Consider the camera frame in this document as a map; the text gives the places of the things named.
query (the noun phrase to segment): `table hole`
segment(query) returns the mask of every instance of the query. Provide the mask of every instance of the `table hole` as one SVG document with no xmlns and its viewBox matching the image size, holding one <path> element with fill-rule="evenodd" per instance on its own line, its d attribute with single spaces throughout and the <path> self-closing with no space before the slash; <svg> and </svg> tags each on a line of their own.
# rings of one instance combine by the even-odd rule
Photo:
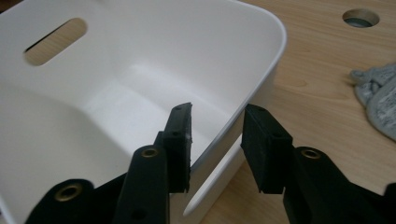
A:
<svg viewBox="0 0 396 224">
<path fill-rule="evenodd" d="M 345 12 L 343 20 L 350 26 L 367 28 L 377 25 L 379 23 L 379 16 L 369 9 L 355 8 Z"/>
</svg>

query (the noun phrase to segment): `wooden surface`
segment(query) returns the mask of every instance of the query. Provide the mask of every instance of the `wooden surface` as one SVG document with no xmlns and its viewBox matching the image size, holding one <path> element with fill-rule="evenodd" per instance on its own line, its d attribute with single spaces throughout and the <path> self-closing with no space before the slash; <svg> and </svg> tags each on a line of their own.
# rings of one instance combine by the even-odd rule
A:
<svg viewBox="0 0 396 224">
<path fill-rule="evenodd" d="M 288 30 L 268 109 L 296 147 L 327 153 L 346 177 L 383 193 L 396 182 L 396 142 L 374 129 L 348 73 L 396 62 L 393 0 L 246 0 L 276 14 Z M 378 25 L 355 28 L 344 12 L 368 8 Z M 245 163 L 202 223 L 288 223 L 282 196 L 259 194 Z"/>
</svg>

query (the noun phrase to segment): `gray fabric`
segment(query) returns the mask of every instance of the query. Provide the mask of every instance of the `gray fabric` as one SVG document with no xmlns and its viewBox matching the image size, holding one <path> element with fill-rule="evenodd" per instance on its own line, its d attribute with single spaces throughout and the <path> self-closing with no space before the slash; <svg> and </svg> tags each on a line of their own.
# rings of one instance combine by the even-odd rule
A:
<svg viewBox="0 0 396 224">
<path fill-rule="evenodd" d="M 366 106 L 368 119 L 382 133 L 396 141 L 396 63 L 365 72 L 353 70 L 355 93 Z"/>
</svg>

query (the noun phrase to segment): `black plastic part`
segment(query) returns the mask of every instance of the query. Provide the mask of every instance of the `black plastic part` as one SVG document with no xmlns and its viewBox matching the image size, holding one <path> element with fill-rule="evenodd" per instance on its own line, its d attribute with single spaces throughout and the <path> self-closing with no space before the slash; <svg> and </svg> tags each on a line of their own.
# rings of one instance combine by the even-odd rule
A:
<svg viewBox="0 0 396 224">
<path fill-rule="evenodd" d="M 166 149 L 170 193 L 185 192 L 190 188 L 191 108 L 191 103 L 175 106 L 165 130 L 159 132 L 154 144 L 160 144 L 162 139 L 162 146 Z"/>
<path fill-rule="evenodd" d="M 167 159 L 162 147 L 141 147 L 134 153 L 112 223 L 169 223 Z"/>
<path fill-rule="evenodd" d="M 247 105 L 241 147 L 259 191 L 283 193 L 294 147 L 290 134 L 267 110 Z"/>
<path fill-rule="evenodd" d="M 299 147 L 292 161 L 284 198 L 290 223 L 388 223 L 323 152 Z"/>
<path fill-rule="evenodd" d="M 87 217 L 93 185 L 84 179 L 66 180 L 53 187 L 34 208 L 26 224 L 82 224 Z"/>
</svg>

